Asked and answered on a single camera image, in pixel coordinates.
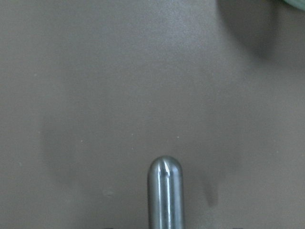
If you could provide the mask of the steel muddler black tip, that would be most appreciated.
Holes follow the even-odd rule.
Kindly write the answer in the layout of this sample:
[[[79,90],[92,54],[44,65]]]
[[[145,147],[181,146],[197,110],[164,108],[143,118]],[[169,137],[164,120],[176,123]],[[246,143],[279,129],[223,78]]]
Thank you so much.
[[[175,158],[161,156],[147,175],[150,229],[184,229],[183,170]]]

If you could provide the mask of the mint green bowl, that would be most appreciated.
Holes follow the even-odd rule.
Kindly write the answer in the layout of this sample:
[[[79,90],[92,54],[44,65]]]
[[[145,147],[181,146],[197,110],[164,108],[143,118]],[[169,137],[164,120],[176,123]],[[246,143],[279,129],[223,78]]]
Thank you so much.
[[[305,0],[284,0],[287,4],[300,9],[305,10]]]

